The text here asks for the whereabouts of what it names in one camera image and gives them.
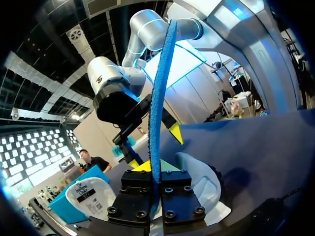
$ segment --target ceiling vent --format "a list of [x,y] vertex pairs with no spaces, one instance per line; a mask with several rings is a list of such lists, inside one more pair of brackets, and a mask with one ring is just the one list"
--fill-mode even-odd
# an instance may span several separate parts
[[71,43],[76,43],[80,40],[83,35],[83,31],[81,29],[73,29],[69,33],[69,39]]

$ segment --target person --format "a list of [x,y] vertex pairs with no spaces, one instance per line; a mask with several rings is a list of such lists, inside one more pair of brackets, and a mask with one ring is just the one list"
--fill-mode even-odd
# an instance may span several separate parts
[[96,156],[91,157],[89,152],[85,149],[79,151],[81,158],[87,163],[85,171],[88,171],[93,166],[97,165],[103,173],[106,173],[112,166],[103,158]]

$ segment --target label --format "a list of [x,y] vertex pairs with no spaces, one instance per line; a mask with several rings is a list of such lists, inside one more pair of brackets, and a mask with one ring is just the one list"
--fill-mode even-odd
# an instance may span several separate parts
[[92,201],[85,204],[87,208],[93,215],[100,215],[103,211],[103,205],[97,200],[97,198],[93,198]]

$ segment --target white panel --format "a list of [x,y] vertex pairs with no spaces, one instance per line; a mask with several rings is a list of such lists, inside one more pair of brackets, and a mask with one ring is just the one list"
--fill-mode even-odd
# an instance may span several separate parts
[[220,100],[217,92],[211,87],[205,74],[200,68],[195,69],[187,75],[188,80],[196,89],[203,104],[207,107],[209,115],[219,107]]
[[183,101],[179,98],[173,87],[170,87],[165,94],[165,101],[172,108],[181,124],[196,123]]
[[210,113],[187,77],[174,84],[173,89],[176,91],[178,99],[189,109],[196,122],[204,122]]

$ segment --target blue towel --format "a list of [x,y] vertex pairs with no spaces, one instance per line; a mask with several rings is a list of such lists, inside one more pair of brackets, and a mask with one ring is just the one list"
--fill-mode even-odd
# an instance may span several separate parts
[[162,120],[162,109],[169,70],[172,64],[177,35],[177,21],[171,20],[157,68],[157,75],[152,91],[152,102],[149,113],[149,155],[153,174],[154,203],[151,218],[155,215],[159,203],[160,156],[159,137]]

